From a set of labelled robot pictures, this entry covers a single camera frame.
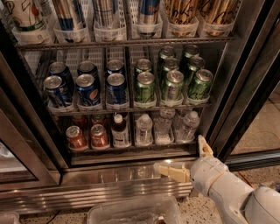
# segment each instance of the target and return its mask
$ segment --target plastic bottle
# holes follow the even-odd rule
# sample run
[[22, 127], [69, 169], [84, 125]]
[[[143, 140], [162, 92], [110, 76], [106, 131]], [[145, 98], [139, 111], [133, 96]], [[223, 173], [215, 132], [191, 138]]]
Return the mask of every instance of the plastic bottle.
[[111, 130], [114, 147], [120, 148], [130, 146], [129, 131], [126, 121], [120, 114], [114, 115], [114, 121], [112, 123]]
[[152, 120], [147, 114], [142, 114], [136, 120], [136, 144], [149, 145], [151, 139]]
[[200, 118], [196, 111], [189, 111], [183, 119], [179, 119], [174, 126], [176, 142], [187, 143], [194, 139], [194, 133], [200, 125]]

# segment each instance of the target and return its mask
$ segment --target speckled floor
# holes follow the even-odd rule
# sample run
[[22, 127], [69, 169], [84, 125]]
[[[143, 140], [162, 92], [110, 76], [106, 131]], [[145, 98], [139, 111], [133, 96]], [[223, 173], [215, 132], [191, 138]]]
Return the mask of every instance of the speckled floor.
[[[246, 134], [237, 144], [234, 154], [247, 151], [259, 151], [280, 147], [280, 86], [248, 128]], [[276, 189], [280, 183], [280, 165], [235, 172], [235, 175], [249, 182], [254, 188], [260, 184]], [[184, 223], [221, 224], [221, 218], [215, 204], [202, 195], [178, 199], [178, 207]], [[75, 210], [57, 211], [21, 215], [21, 224], [87, 224], [90, 207]]]

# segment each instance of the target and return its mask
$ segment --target clear plastic tray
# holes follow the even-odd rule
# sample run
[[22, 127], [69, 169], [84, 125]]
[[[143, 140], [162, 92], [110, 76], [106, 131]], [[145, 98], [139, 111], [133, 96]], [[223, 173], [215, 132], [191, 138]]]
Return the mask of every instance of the clear plastic tray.
[[131, 35], [133, 39], [140, 39], [139, 32], [155, 32], [153, 39], [160, 39], [163, 29], [163, 19], [158, 13], [157, 23], [151, 25], [137, 24], [138, 0], [129, 0]]
[[87, 214], [87, 224], [154, 224], [159, 216], [164, 216], [166, 223], [184, 223], [173, 196], [149, 195], [95, 206]]
[[20, 224], [19, 215], [16, 212], [13, 213], [0, 213], [1, 224]]
[[[199, 12], [196, 13], [199, 20], [198, 34], [201, 38], [227, 37], [234, 28], [234, 22], [231, 24], [208, 24]], [[219, 35], [210, 35], [209, 33], [219, 33]]]
[[[174, 38], [193, 38], [195, 36], [195, 33], [199, 27], [199, 20], [197, 18], [194, 19], [193, 24], [171, 24], [168, 21], [167, 16], [165, 13], [160, 10], [161, 17], [164, 22], [163, 27], [163, 36], [164, 38], [174, 39]], [[183, 32], [184, 36], [177, 36], [174, 35], [174, 32]]]
[[97, 26], [97, 23], [94, 23], [94, 35], [95, 41], [115, 41], [115, 40], [126, 40], [127, 33], [126, 33], [126, 22], [123, 12], [123, 0], [118, 1], [119, 6], [119, 18], [120, 18], [120, 28], [114, 30], [105, 30], [100, 29]]

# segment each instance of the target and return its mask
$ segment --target red can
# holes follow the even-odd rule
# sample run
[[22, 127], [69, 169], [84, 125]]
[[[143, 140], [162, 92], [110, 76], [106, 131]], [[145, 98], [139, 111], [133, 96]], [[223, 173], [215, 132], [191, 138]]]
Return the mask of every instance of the red can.
[[94, 125], [90, 130], [90, 136], [92, 147], [104, 148], [109, 146], [107, 131], [102, 125]]
[[81, 150], [87, 146], [87, 139], [83, 136], [78, 126], [70, 126], [66, 130], [66, 138], [72, 150]]

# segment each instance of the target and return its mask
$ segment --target can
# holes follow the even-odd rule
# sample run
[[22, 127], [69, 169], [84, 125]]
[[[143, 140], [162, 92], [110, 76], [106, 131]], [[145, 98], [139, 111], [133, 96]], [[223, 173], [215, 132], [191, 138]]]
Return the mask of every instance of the can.
[[[139, 0], [138, 21], [139, 25], [155, 25], [158, 21], [160, 0]], [[152, 38], [155, 34], [154, 26], [137, 27], [142, 38]]]
[[198, 10], [202, 17], [205, 17], [208, 14], [211, 7], [211, 2], [212, 0], [199, 0]]
[[149, 72], [152, 73], [152, 65], [149, 59], [138, 59], [134, 65], [134, 79], [137, 81], [137, 76], [140, 73]]
[[184, 83], [184, 75], [180, 71], [170, 71], [163, 85], [162, 99], [175, 102], [179, 99]]
[[[192, 24], [195, 18], [199, 0], [173, 0], [171, 1], [169, 22], [174, 25]], [[184, 37], [189, 34], [186, 31], [173, 31], [173, 35]]]
[[112, 73], [106, 79], [106, 103], [124, 104], [129, 101], [128, 85], [121, 73]]
[[213, 81], [213, 74], [206, 69], [200, 69], [193, 77], [188, 88], [188, 98], [193, 100], [206, 99]]
[[33, 0], [3, 0], [13, 24], [19, 32], [43, 31], [46, 24], [38, 3]]
[[47, 77], [43, 86], [55, 108], [64, 108], [72, 104], [72, 95], [67, 84], [58, 75]]
[[159, 81], [162, 80], [161, 69], [167, 58], [176, 58], [175, 50], [171, 45], [164, 45], [157, 54], [157, 77]]
[[[86, 27], [81, 0], [52, 0], [52, 3], [62, 31], [78, 31]], [[74, 36], [74, 39], [66, 38], [66, 41], [81, 42], [84, 39], [79, 33]]]
[[162, 87], [164, 85], [164, 82], [166, 80], [166, 75], [173, 70], [179, 70], [179, 62], [175, 58], [167, 58], [164, 60], [164, 64], [162, 65], [161, 69], [161, 80], [159, 83], [161, 84], [160, 86]]
[[49, 66], [49, 75], [58, 75], [66, 83], [70, 93], [74, 93], [74, 80], [67, 65], [58, 61], [53, 62]]
[[179, 63], [179, 71], [181, 73], [184, 74], [187, 71], [187, 65], [190, 61], [190, 58], [193, 56], [200, 56], [200, 49], [196, 45], [184, 45]]
[[94, 19], [99, 28], [116, 29], [117, 1], [116, 0], [94, 0]]
[[143, 72], [137, 76], [136, 102], [147, 103], [155, 100], [155, 76], [152, 73]]
[[106, 126], [106, 116], [104, 114], [92, 115], [91, 123], [94, 125], [100, 124], [103, 127]]
[[83, 106], [91, 107], [101, 102], [99, 91], [100, 82], [91, 74], [85, 73], [78, 76], [76, 79], [76, 88]]
[[125, 75], [125, 67], [124, 64], [119, 59], [112, 59], [106, 65], [106, 79], [111, 74], [123, 74]]
[[80, 150], [87, 146], [87, 139], [83, 136], [82, 130], [78, 126], [70, 126], [66, 130], [66, 138], [71, 150]]
[[204, 68], [205, 61], [199, 56], [194, 56], [190, 58], [188, 63], [188, 69], [184, 71], [184, 86], [183, 91], [187, 91], [188, 86], [190, 85], [194, 74], [199, 71], [200, 69]]
[[[212, 25], [226, 25], [232, 23], [237, 4], [238, 0], [213, 0], [206, 22]], [[222, 35], [224, 32], [208, 31], [207, 33], [216, 37]]]
[[91, 146], [92, 147], [106, 147], [109, 145], [106, 129], [100, 125], [94, 125], [90, 130]]

